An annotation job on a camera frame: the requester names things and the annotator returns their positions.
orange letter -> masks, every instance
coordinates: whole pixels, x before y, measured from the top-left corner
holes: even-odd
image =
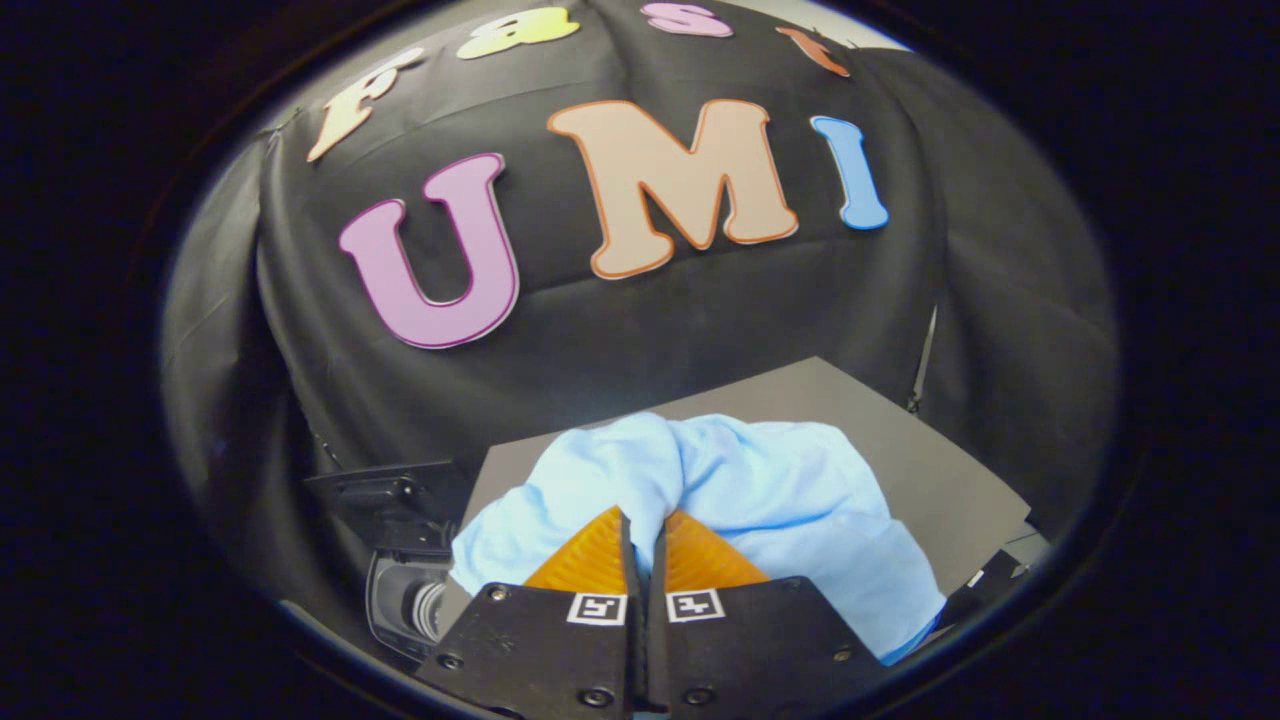
[[[777,27],[773,29],[791,37],[791,40],[795,40],[796,45],[799,45],[800,49],[804,50],[804,54],[808,55],[814,63],[818,63],[840,77],[849,77],[849,70],[833,63],[831,58],[827,56],[829,51],[817,40],[809,37],[799,29],[791,29],[788,27]]]
[[[676,245],[649,223],[644,195],[662,206],[689,242],[710,247],[724,186],[724,234],[744,245],[787,237],[800,223],[782,196],[759,105],[712,100],[703,105],[692,150],[631,102],[605,100],[566,108],[547,120],[577,142],[595,191],[604,243],[591,269],[607,279],[658,268]]]
[[[351,135],[374,113],[372,108],[361,108],[365,99],[375,100],[387,94],[396,82],[396,70],[416,63],[422,55],[421,47],[406,50],[390,59],[385,65],[360,78],[358,82],[333,96],[325,106],[324,124],[320,126],[320,138],[307,152],[307,163],[317,160],[338,145],[338,141]]]

black fabric backdrop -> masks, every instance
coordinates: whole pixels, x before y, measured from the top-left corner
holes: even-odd
[[[1097,480],[1117,393],[1115,309],[1097,236],[1032,143],[919,55],[827,41],[851,73],[841,78],[774,18],[710,3],[735,31],[716,40],[652,28],[640,5],[573,0],[576,33],[475,60],[453,53],[492,17],[424,38],[426,60],[401,70],[371,118],[317,163],[306,152],[326,97],[255,136],[182,243],[161,365],[197,503],[255,583],[389,661],[398,659],[364,620],[369,550],[300,478],[444,459],[475,468],[490,445],[812,355],[905,405],[936,304],[922,418],[1018,491],[1051,541]],[[369,69],[353,69],[352,82]],[[653,208],[655,228],[676,238],[672,261],[596,278],[589,179],[547,118],[630,100],[689,142],[701,105],[721,97],[769,113],[799,232],[760,246],[719,237],[699,252]],[[861,128],[886,227],[840,222],[840,178],[809,127],[814,115]],[[370,205],[402,199],[419,283],[433,297],[461,293],[466,264],[421,186],[494,151],[507,163],[494,193],[518,302],[480,341],[404,345],[378,318],[338,234]]]

pink letter u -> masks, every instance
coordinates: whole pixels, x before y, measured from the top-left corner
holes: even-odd
[[[401,246],[404,204],[387,200],[361,213],[338,238],[356,259],[365,290],[388,329],[416,347],[440,348],[480,338],[516,306],[520,277],[493,196],[502,155],[458,160],[428,178],[422,195],[443,202],[471,269],[471,284],[457,300],[435,302],[413,279]]]

cutout letter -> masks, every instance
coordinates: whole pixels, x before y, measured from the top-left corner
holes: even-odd
[[[376,100],[385,95],[396,83],[397,70],[416,63],[421,55],[421,47],[406,50],[392,58],[385,65],[360,78],[347,90],[334,95],[333,100],[324,106],[325,115],[324,124],[320,126],[320,138],[316,140],[311,152],[307,152],[307,163],[319,160],[330,147],[338,145],[338,141],[367,120],[374,110],[372,108],[361,108],[360,104],[366,99]]]
[[[869,231],[888,222],[888,209],[881,204],[872,181],[872,169],[863,152],[863,131],[854,123],[818,115],[809,124],[818,135],[831,143],[831,154],[836,156],[836,169],[840,182],[845,186],[845,206],[840,209],[840,219],[846,225]]]
[[[800,223],[782,196],[759,105],[712,100],[703,105],[692,150],[636,105],[605,100],[566,108],[547,122],[577,142],[595,192],[604,243],[591,269],[607,279],[652,270],[676,245],[649,222],[644,193],[662,206],[689,242],[710,247],[724,186],[724,234],[756,243],[794,233]]]
[[[716,13],[698,5],[650,3],[640,12],[649,15],[649,24],[675,35],[730,37],[733,28],[716,18]]]
[[[498,18],[471,31],[471,40],[458,47],[458,58],[474,60],[517,45],[559,40],[573,35],[579,27],[581,26],[568,22],[568,10],[564,8],[525,10]]]
[[[396,337],[417,347],[451,347],[485,336],[515,307],[520,277],[493,196],[503,167],[502,155],[474,155],[422,187],[428,200],[448,208],[471,268],[471,284],[451,302],[428,299],[413,279],[397,232],[404,219],[399,200],[374,205],[342,231],[338,246],[356,259],[374,307]]]
[[[809,59],[813,60],[814,63],[818,63],[819,65],[827,68],[828,70],[836,73],[840,77],[849,77],[849,70],[832,61],[832,59],[827,56],[829,51],[826,47],[823,47],[823,45],[817,40],[809,37],[808,35],[800,32],[799,29],[792,29],[788,27],[778,27],[773,29],[781,32],[782,35],[786,35],[791,40],[795,40],[796,45],[800,46],[800,50],[804,50],[804,54],[808,55]]]

screw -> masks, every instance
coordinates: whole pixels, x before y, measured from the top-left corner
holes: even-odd
[[[579,693],[577,700],[582,705],[590,705],[591,707],[608,707],[613,703],[613,696],[609,691],[590,689]]]
[[[716,693],[707,688],[694,688],[685,693],[685,702],[689,705],[707,705],[716,700]]]

